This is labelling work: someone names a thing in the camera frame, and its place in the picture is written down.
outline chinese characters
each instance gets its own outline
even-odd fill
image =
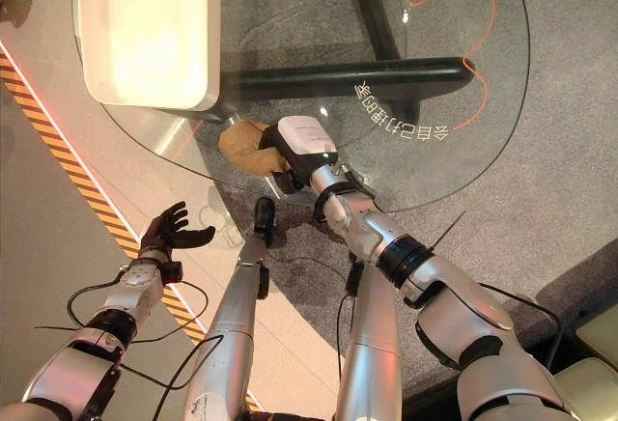
[[[354,90],[372,122],[384,127],[386,131],[393,135],[398,135],[403,139],[416,139],[418,141],[429,141],[430,139],[442,141],[448,136],[447,126],[413,125],[402,122],[395,117],[390,117],[384,112],[378,100],[371,94],[369,85],[364,81],[362,85],[354,85]]]

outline yellow and black striped tape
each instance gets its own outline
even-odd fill
[[[136,237],[130,232],[118,209],[106,197],[75,149],[43,109],[34,92],[26,85],[25,79],[22,78],[20,72],[2,48],[0,48],[0,78],[109,234],[112,235],[129,258],[136,259],[139,254],[139,243]],[[161,301],[174,317],[174,320],[184,326],[184,333],[193,345],[197,345],[204,339],[205,334],[199,324],[187,323],[193,319],[193,316],[169,286],[164,288]],[[259,409],[257,401],[250,395],[247,395],[247,404],[252,411]]]

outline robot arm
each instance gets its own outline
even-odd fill
[[[179,203],[151,223],[139,257],[119,273],[103,306],[54,353],[29,382],[22,402],[0,411],[0,421],[81,421],[99,419],[120,378],[129,344],[163,296],[163,286],[183,278],[174,247],[204,245],[213,227],[180,231],[186,210]]]
[[[336,168],[335,146],[316,119],[281,119],[265,131],[261,147],[269,146],[293,168],[275,175],[277,182],[310,186],[318,195],[316,217],[360,261],[377,267],[408,306],[422,309],[421,342],[442,364],[462,371],[464,421],[574,419],[549,372],[521,348],[500,303],[378,210],[371,194]]]

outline brown leather object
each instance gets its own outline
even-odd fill
[[[272,172],[290,170],[286,159],[275,148],[258,149],[266,128],[266,124],[240,121],[221,133],[219,151],[228,162],[248,175],[267,177]]]

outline glass tabletop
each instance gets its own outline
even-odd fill
[[[309,190],[284,195],[272,178],[243,175],[217,142],[239,120],[314,116],[379,206],[398,211],[495,161],[520,115],[528,49],[522,0],[221,0],[213,109],[104,108],[171,162],[305,205]]]

